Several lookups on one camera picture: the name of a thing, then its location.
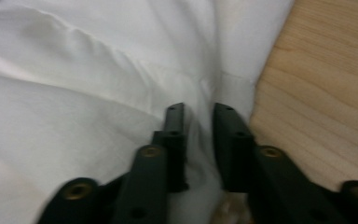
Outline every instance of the black clamp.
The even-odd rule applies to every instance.
[[[168,107],[162,131],[139,148],[131,170],[99,186],[66,183],[38,224],[164,224],[169,192],[188,189],[184,104]],[[248,193],[257,224],[358,224],[358,181],[340,192],[311,183],[282,150],[261,147],[234,108],[216,104],[213,144],[223,189]]]

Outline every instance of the white cloth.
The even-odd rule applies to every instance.
[[[0,223],[33,223],[79,176],[126,172],[164,109],[188,108],[190,190],[170,223],[208,223],[221,196],[214,102],[248,119],[293,0],[0,0]]]

